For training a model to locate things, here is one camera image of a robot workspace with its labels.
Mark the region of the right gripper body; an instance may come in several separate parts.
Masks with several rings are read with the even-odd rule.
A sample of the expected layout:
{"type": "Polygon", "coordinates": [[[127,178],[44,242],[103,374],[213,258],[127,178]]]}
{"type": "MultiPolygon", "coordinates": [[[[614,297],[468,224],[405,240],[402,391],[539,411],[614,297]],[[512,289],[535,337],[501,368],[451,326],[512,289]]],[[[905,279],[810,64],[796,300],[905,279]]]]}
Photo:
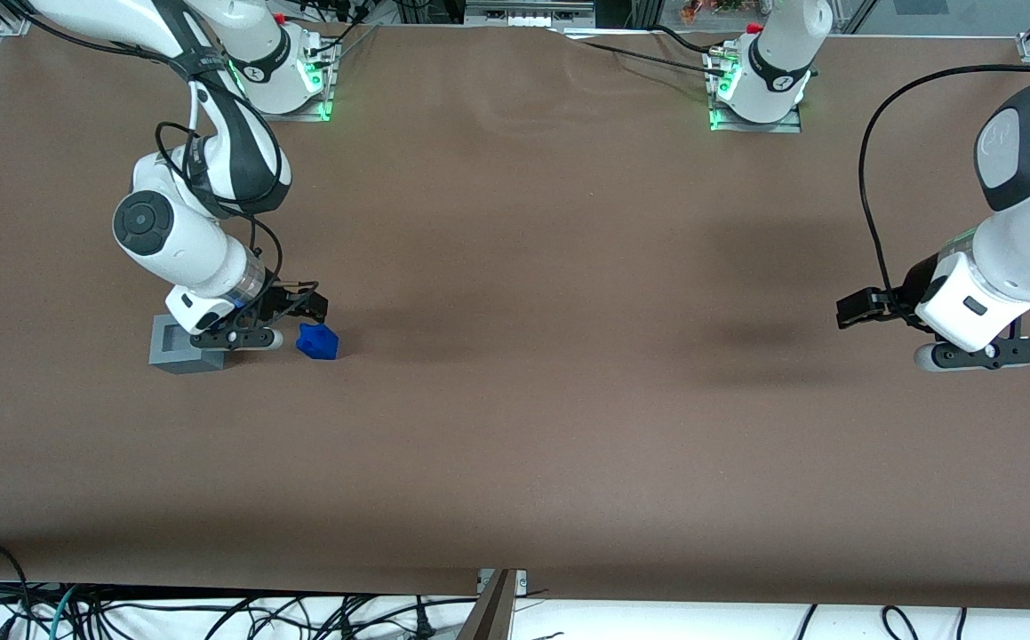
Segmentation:
{"type": "Polygon", "coordinates": [[[203,297],[187,287],[173,287],[165,297],[171,315],[191,336],[209,332],[243,337],[262,331],[263,325],[290,302],[287,291],[262,284],[234,287],[214,297],[203,297]]]}

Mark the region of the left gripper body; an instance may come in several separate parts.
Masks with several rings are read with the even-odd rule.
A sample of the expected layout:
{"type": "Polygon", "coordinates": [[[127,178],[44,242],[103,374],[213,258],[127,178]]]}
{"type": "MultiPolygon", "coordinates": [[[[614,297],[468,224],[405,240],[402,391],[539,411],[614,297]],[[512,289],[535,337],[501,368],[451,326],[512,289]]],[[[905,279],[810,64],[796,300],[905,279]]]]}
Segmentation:
{"type": "Polygon", "coordinates": [[[936,252],[909,268],[902,299],[926,328],[975,352],[1030,309],[1030,270],[1006,254],[936,252]]]}

